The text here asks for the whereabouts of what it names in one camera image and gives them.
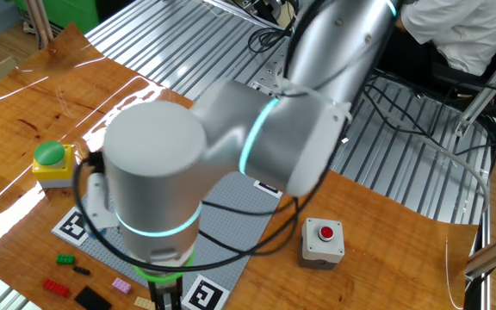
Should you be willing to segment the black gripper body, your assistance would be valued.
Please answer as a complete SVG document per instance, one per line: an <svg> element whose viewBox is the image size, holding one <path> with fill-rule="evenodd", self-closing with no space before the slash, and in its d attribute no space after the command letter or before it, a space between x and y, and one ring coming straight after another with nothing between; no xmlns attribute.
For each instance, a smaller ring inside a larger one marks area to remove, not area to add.
<svg viewBox="0 0 496 310"><path fill-rule="evenodd" d="M171 310L182 309L183 278L181 276L165 283L148 281L148 288L156 310L165 310L167 306Z"/></svg>

